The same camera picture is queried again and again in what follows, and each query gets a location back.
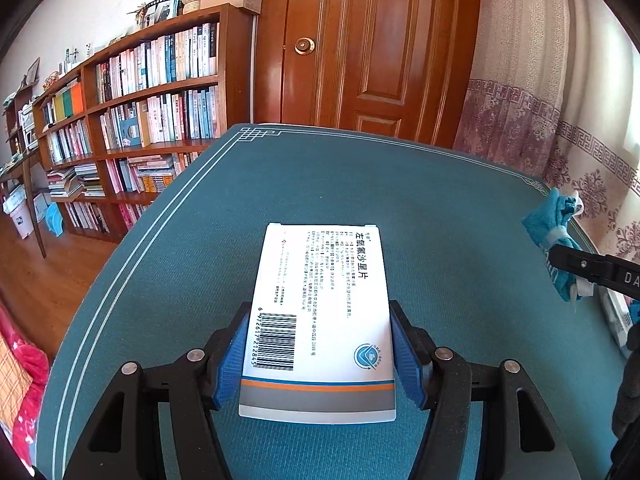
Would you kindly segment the white blue medicine box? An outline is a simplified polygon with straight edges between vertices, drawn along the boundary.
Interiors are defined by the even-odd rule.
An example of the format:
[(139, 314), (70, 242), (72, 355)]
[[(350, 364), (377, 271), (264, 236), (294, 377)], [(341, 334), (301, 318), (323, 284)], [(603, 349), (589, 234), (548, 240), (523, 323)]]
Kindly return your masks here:
[(395, 419), (390, 307), (377, 226), (267, 226), (239, 414), (311, 425)]

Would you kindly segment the blue rubber glove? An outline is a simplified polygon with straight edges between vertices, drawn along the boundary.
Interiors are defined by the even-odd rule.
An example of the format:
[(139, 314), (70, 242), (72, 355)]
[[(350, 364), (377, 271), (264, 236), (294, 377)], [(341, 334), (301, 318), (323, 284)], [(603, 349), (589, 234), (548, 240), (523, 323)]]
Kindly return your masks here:
[(570, 236), (567, 225), (574, 214), (581, 214), (583, 210), (584, 204), (577, 194), (562, 195), (557, 188), (552, 188), (544, 202), (521, 221), (529, 238), (544, 254), (555, 290), (565, 302), (572, 304), (584, 297), (592, 297), (593, 284), (552, 266), (550, 249), (554, 246), (582, 249)]

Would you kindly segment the teal table mat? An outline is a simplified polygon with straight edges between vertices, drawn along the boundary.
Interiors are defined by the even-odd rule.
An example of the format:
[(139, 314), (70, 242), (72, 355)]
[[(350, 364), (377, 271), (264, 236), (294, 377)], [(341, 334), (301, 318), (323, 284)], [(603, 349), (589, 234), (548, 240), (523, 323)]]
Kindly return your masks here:
[(36, 464), (132, 478), (602, 479), (625, 360), (556, 290), (567, 193), (382, 136), (239, 125), (118, 245), (43, 400)]

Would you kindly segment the pink red bedding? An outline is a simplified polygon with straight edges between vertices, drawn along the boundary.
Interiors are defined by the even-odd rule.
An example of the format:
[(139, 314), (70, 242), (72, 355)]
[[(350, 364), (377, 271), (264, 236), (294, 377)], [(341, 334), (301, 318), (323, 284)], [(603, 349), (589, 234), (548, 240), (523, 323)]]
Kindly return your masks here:
[(47, 355), (1, 307), (1, 431), (30, 474), (35, 473), (37, 424), (49, 372)]

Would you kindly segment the patterned purple curtain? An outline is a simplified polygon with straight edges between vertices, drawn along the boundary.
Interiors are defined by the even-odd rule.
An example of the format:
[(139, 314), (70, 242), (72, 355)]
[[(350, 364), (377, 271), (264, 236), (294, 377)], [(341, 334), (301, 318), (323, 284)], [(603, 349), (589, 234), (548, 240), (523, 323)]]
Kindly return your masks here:
[(480, 0), (454, 148), (584, 204), (599, 252), (639, 258), (639, 51), (604, 0)]

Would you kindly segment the wooden bookshelf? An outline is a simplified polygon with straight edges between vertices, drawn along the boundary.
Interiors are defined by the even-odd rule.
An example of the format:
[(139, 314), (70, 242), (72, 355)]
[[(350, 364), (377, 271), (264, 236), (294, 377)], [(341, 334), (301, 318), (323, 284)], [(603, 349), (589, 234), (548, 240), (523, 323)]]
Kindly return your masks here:
[(35, 99), (64, 229), (118, 242), (178, 175), (250, 119), (253, 19), (224, 4), (135, 32)]

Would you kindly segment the small wooden side table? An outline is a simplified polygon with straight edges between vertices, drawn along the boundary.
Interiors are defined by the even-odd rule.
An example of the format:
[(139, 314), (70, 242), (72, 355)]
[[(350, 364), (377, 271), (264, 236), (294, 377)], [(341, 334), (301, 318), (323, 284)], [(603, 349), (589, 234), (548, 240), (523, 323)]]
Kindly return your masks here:
[(32, 167), (40, 163), (40, 154), (38, 150), (31, 150), (22, 153), (22, 157), (17, 162), (10, 162), (9, 165), (3, 166), (1, 169), (1, 193), (6, 192), (6, 184), (11, 180), (20, 181), (25, 187), (26, 204), (29, 212), (34, 233), (38, 243), (41, 257), (47, 258), (47, 251), (44, 247), (42, 235), (38, 226), (38, 220), (35, 210), (34, 191), (32, 190)]

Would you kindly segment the wooden door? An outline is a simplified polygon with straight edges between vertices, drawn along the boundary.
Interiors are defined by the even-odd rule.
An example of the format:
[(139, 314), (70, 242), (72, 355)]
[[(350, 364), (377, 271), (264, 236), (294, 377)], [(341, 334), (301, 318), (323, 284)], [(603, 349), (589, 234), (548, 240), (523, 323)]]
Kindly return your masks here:
[(451, 148), (479, 18), (480, 0), (262, 0), (254, 116)]

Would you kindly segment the brass door knob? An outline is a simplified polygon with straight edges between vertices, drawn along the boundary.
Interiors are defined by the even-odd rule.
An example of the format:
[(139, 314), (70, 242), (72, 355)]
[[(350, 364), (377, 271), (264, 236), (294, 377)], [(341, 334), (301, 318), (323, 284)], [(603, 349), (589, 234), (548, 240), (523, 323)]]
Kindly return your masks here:
[(294, 44), (294, 52), (298, 55), (310, 55), (314, 50), (316, 50), (316, 43), (309, 37), (300, 37)]

